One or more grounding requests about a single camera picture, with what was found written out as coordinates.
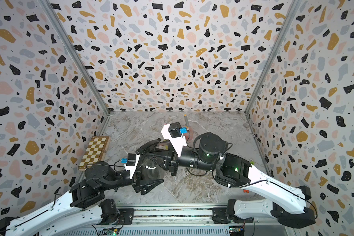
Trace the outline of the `dark smoky spray bottle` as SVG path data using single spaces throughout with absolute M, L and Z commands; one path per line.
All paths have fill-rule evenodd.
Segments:
M 144 159 L 141 163 L 141 184 L 164 183 L 165 172 L 155 162 Z

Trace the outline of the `black spray nozzle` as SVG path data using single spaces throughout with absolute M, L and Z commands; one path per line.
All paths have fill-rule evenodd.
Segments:
M 142 154 L 145 154 L 145 153 L 149 153 L 149 152 L 153 152 L 157 145 L 161 142 L 161 139 L 158 138 L 156 140 L 151 140 L 149 142 L 147 142 L 146 144 L 140 146 L 136 151 L 135 153 L 137 155 L 142 155 Z

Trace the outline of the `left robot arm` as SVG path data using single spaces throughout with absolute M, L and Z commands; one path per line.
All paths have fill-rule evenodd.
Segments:
M 120 212 L 115 201 L 105 197 L 105 191 L 131 185 L 135 192 L 146 195 L 163 182 L 163 179 L 145 179 L 139 166 L 117 171 L 100 161 L 85 170 L 84 180 L 63 195 L 57 194 L 53 202 L 22 217 L 1 219 L 0 235 L 35 236 L 46 228 L 50 228 L 49 233 L 60 235 L 64 232 L 62 223 L 67 224 L 67 230 L 72 230 L 79 223 L 116 222 Z

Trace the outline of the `aluminium frame post right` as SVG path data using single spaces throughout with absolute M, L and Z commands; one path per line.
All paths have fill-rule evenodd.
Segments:
M 276 38 L 276 41 L 271 49 L 271 52 L 266 60 L 266 63 L 265 63 L 265 66 L 261 72 L 261 75 L 260 75 L 260 78 L 258 80 L 258 82 L 256 83 L 255 87 L 254 87 L 254 90 L 253 90 L 253 93 L 250 97 L 250 100 L 248 102 L 248 105 L 245 109 L 245 114 L 248 115 L 251 113 L 251 110 L 252 110 L 252 105 L 255 103 L 256 99 L 257 99 L 257 96 L 258 96 L 258 93 L 259 91 L 261 90 L 261 86 L 263 85 L 265 79 L 266 79 L 266 76 L 268 75 L 270 69 L 271 69 L 271 66 L 273 64 L 273 61 L 274 59 L 276 58 L 278 52 L 279 52 L 279 49 L 283 43 L 283 40 L 289 30 L 289 27 L 290 27 L 290 24 L 293 20 L 293 17 L 295 16 L 298 8 L 299 8 L 299 5 L 300 5 L 300 1 L 299 0 L 293 0 L 292 3 L 291 3 L 291 6 L 289 8 L 289 10 L 287 11 L 287 15 L 286 15 L 286 18 L 283 22 L 283 25 L 281 26 L 281 30 Z

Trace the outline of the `aluminium frame post left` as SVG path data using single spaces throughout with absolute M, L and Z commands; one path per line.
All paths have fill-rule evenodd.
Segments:
M 105 116 L 110 115 L 109 109 L 106 107 L 103 98 L 101 97 L 98 89 L 96 88 L 94 82 L 92 81 L 86 67 L 82 63 L 77 51 L 75 50 L 73 43 L 71 43 L 70 39 L 68 38 L 67 32 L 65 31 L 64 27 L 62 26 L 60 20 L 57 17 L 57 14 L 54 12 L 50 1 L 39 1 L 42 10 L 45 12 L 46 16 L 49 18 L 50 22 L 52 23 L 54 29 L 58 33 L 61 41 L 63 42 L 66 50 L 70 54 L 73 62 L 75 63 L 77 69 L 82 73 L 85 81 L 89 85 L 91 92 L 93 93 L 94 97 L 97 100 L 97 103 L 102 108 Z

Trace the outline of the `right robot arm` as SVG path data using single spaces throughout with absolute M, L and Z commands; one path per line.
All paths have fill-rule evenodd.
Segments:
M 195 146 L 167 141 L 167 149 L 153 145 L 144 157 L 173 176 L 179 167 L 211 172 L 214 181 L 224 187 L 243 189 L 263 197 L 261 200 L 228 200 L 225 215 L 213 214 L 213 221 L 243 223 L 248 218 L 271 218 L 283 226 L 301 229 L 313 225 L 317 210 L 310 203 L 307 186 L 291 187 L 263 173 L 244 158 L 229 153 L 230 144 L 218 135 L 199 135 Z

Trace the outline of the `wooden chess board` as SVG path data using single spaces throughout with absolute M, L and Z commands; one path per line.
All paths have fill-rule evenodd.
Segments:
M 88 143 L 83 159 L 78 166 L 79 171 L 86 170 L 93 163 L 104 161 L 110 144 L 110 136 L 94 136 Z

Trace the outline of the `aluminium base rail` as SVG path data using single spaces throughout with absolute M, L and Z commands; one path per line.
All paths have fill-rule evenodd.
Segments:
M 226 219 L 225 205 L 118 205 L 120 223 L 84 226 L 72 236 L 286 236 L 276 220 Z

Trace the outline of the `aluminium frame post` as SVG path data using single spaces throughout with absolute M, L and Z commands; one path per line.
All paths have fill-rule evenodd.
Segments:
M 77 51 L 75 50 L 73 43 L 71 43 L 70 39 L 68 38 L 67 32 L 65 31 L 64 27 L 62 26 L 60 20 L 57 17 L 57 14 L 54 12 L 50 1 L 39 1 L 42 10 L 45 12 L 46 16 L 49 18 L 50 22 L 52 23 L 54 29 L 58 33 L 61 41 L 63 42 L 66 50 L 70 54 L 73 62 L 75 63 L 77 69 L 82 73 L 85 81 L 89 85 L 91 92 L 93 93 L 94 97 L 97 100 L 97 103 L 102 108 L 105 116 L 110 115 L 109 109 L 106 107 L 103 98 L 101 97 L 98 89 L 96 88 L 94 82 L 92 81 L 86 67 L 82 63 Z
M 255 87 L 254 87 L 254 90 L 253 90 L 253 93 L 250 97 L 250 100 L 248 102 L 248 105 L 245 109 L 245 114 L 248 115 L 251 113 L 251 110 L 252 110 L 252 105 L 255 103 L 256 99 L 257 99 L 257 96 L 258 96 L 258 93 L 259 91 L 261 90 L 261 86 L 263 85 L 265 79 L 266 79 L 266 76 L 268 75 L 270 69 L 271 69 L 271 66 L 273 64 L 273 61 L 274 59 L 276 58 L 278 52 L 279 52 L 279 49 L 283 43 L 283 40 L 289 30 L 289 27 L 290 27 L 290 24 L 293 20 L 293 17 L 295 16 L 298 8 L 299 8 L 299 5 L 300 5 L 300 1 L 299 0 L 293 0 L 292 3 L 291 3 L 291 6 L 289 8 L 289 10 L 287 11 L 287 15 L 286 15 L 286 18 L 283 22 L 283 25 L 281 26 L 281 30 L 276 38 L 276 41 L 271 49 L 271 52 L 266 60 L 266 63 L 265 63 L 265 66 L 261 72 L 261 75 L 260 75 L 260 78 L 258 80 L 258 82 L 256 83 Z

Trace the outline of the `pink transparent spray bottle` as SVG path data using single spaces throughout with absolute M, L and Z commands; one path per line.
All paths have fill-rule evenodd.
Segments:
M 191 141 L 194 137 L 194 131 L 187 127 L 187 142 Z

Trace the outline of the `grey yellow spray nozzle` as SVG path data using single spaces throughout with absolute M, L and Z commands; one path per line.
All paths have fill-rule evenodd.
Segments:
M 187 127 L 190 127 L 190 124 L 189 124 L 189 120 L 188 120 L 187 115 L 184 115 L 184 120 L 185 120 L 186 126 L 187 126 Z

